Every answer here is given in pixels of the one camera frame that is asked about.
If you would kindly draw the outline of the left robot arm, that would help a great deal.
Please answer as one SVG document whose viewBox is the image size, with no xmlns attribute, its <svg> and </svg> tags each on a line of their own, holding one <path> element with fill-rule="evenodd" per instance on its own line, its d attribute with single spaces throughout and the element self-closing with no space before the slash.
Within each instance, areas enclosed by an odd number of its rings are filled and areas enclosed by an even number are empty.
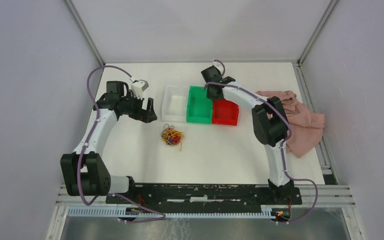
<svg viewBox="0 0 384 240">
<path fill-rule="evenodd" d="M 96 101 L 82 140 L 72 153 L 63 154 L 61 170 L 67 193 L 70 196 L 106 196 L 117 193 L 129 204 L 136 200 L 138 191 L 130 176 L 114 176 L 107 169 L 102 155 L 108 137 L 121 116 L 151 123 L 157 120 L 154 100 L 149 97 L 143 108 L 144 91 L 149 87 L 145 80 L 131 85 L 123 81 L 108 81 L 106 92 Z"/>
</svg>

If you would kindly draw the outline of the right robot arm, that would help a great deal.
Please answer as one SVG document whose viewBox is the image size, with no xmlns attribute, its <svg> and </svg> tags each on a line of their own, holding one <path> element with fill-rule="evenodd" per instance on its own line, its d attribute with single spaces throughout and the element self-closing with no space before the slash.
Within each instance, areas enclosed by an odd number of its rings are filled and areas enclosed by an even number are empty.
<svg viewBox="0 0 384 240">
<path fill-rule="evenodd" d="M 287 174 L 286 141 L 291 126 L 278 97 L 263 97 L 243 88 L 230 76 L 223 77 L 216 66 L 201 71 L 203 87 L 210 100 L 227 100 L 252 116 L 253 133 L 263 144 L 269 167 L 269 199 L 282 204 L 289 198 L 294 181 Z"/>
</svg>

